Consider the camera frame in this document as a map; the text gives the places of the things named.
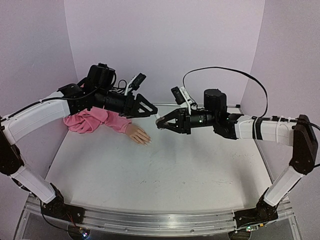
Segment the nail polish bottle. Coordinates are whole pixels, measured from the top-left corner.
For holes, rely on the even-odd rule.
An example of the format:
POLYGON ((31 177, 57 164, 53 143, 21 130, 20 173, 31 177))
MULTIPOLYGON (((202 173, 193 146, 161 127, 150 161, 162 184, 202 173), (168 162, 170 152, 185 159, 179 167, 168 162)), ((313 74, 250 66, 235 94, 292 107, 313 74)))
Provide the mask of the nail polish bottle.
POLYGON ((158 129, 162 130, 166 128, 167 121, 165 120, 164 116, 161 116, 155 121, 155 124, 158 129))

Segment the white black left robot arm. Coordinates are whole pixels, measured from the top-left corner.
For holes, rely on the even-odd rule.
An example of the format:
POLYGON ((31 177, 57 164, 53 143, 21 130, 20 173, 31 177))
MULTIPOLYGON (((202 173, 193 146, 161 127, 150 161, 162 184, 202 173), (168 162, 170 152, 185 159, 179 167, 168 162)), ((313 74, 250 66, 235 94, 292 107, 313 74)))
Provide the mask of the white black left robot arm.
POLYGON ((24 163, 16 143, 29 133, 58 119, 63 119, 69 130, 77 133, 92 133, 104 124, 118 133, 126 134, 134 142, 146 145, 151 142, 147 133, 125 115, 96 106, 81 105, 71 114, 68 101, 57 91, 43 101, 0 121, 0 172, 21 184, 26 191, 35 194, 56 218, 68 213, 59 190, 43 177, 31 171, 24 163))

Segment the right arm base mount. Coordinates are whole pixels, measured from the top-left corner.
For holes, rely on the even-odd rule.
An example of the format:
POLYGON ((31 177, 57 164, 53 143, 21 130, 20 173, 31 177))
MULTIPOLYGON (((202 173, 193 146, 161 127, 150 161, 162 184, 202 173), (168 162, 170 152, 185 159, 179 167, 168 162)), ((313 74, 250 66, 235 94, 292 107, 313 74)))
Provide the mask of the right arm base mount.
POLYGON ((277 208, 279 204, 271 206, 261 198, 254 208, 237 210, 233 219, 237 229, 246 228, 260 224, 266 224, 278 219, 277 208))

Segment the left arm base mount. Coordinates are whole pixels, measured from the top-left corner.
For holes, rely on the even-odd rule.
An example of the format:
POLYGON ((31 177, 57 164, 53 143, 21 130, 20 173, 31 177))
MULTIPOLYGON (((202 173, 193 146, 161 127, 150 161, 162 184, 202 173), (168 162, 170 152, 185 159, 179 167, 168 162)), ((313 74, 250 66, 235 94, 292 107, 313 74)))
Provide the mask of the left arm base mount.
POLYGON ((65 203, 61 192, 56 189, 53 200, 41 205, 41 213, 55 219, 81 224, 84 220, 85 209, 65 203))

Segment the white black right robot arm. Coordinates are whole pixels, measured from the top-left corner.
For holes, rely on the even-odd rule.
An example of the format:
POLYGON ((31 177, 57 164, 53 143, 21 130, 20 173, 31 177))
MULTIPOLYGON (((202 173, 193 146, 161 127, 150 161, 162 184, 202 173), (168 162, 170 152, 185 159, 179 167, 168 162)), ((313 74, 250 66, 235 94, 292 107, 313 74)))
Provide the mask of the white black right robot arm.
POLYGON ((225 139, 259 140, 292 147, 288 167, 263 195, 263 202, 271 207, 276 206, 303 176, 317 167, 318 140, 313 124, 305 115, 291 119, 177 108, 158 118, 155 124, 158 129, 187 135, 193 128, 212 127, 215 134, 225 139))

